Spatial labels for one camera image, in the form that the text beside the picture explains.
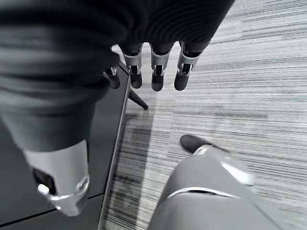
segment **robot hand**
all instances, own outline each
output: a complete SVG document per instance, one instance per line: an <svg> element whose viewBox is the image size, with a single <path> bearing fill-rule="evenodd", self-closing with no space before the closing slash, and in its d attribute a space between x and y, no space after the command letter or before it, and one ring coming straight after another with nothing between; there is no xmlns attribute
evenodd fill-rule
<svg viewBox="0 0 307 230"><path fill-rule="evenodd" d="M173 43L181 41L175 88L183 90L233 1L0 1L2 119L38 191L67 216L84 206L95 103L120 86L113 45L139 88L142 44L149 42L159 91Z"/></svg>

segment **floor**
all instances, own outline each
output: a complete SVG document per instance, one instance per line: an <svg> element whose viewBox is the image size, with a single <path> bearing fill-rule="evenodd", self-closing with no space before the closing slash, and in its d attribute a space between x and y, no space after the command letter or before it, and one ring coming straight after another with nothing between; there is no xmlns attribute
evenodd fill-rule
<svg viewBox="0 0 307 230"><path fill-rule="evenodd" d="M179 45L162 91L129 102L104 229L145 230L190 133L230 151L256 174L259 194L307 226L307 1L237 0L202 54L187 88L174 89Z"/></svg>

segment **robotic finger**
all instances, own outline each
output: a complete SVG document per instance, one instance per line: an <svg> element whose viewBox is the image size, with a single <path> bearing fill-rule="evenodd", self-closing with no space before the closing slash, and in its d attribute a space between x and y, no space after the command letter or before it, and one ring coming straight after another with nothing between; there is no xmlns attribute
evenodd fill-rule
<svg viewBox="0 0 307 230"><path fill-rule="evenodd" d="M131 85L138 89L142 86L142 46L143 43L119 45L130 73Z"/></svg>
<svg viewBox="0 0 307 230"><path fill-rule="evenodd" d="M152 89L156 92L163 88L164 71L173 45L174 43L150 44L153 70Z"/></svg>
<svg viewBox="0 0 307 230"><path fill-rule="evenodd" d="M187 86L191 71L194 69L200 55L207 47L209 42L191 43L180 42L181 51L177 64L177 74L175 78L175 89L178 91L184 90Z"/></svg>

